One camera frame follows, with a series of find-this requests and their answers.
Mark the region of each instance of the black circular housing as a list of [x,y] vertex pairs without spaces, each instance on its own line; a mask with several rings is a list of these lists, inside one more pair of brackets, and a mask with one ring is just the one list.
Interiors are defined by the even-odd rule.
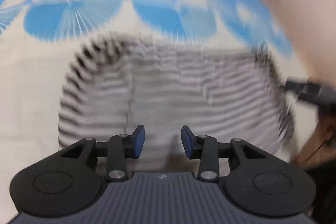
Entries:
[[264,217],[302,213],[315,197],[315,184],[304,171],[273,157],[239,165],[226,177],[224,190],[233,203]]
[[9,187],[19,212],[38,217],[60,217],[92,204],[102,191],[95,171],[77,159],[42,160],[19,172]]

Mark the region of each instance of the silver round object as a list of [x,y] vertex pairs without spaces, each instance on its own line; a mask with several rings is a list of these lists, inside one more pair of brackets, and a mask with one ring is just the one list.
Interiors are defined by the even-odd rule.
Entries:
[[204,171],[201,173],[201,177],[202,179],[214,179],[217,177],[217,174],[215,172],[212,171]]
[[125,172],[121,170],[113,170],[109,172],[109,177],[113,179],[122,179],[125,176]]

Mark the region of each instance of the brown object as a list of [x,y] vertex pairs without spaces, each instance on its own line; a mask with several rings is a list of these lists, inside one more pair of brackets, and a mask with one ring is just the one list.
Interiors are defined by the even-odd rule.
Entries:
[[292,164],[306,169],[336,159],[336,148],[330,145],[330,139],[336,132],[336,115],[319,114],[320,122],[315,132],[305,143],[300,153],[293,158]]

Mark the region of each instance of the striped cloth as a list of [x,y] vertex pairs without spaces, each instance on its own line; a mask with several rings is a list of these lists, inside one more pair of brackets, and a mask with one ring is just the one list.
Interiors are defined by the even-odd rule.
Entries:
[[[270,153],[293,119],[264,51],[228,53],[112,37],[85,46],[70,65],[59,113],[59,143],[107,141],[143,124],[146,141],[131,170],[194,171],[181,127],[221,142],[242,138]],[[227,172],[220,162],[221,173]]]

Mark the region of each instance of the metal bolt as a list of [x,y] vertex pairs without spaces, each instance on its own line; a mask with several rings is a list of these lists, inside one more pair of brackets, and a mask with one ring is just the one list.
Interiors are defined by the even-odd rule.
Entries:
[[213,171],[204,171],[201,173],[202,179],[210,180],[217,177],[217,174]]
[[121,170],[113,170],[109,172],[109,177],[113,179],[122,179],[125,176],[125,172]]

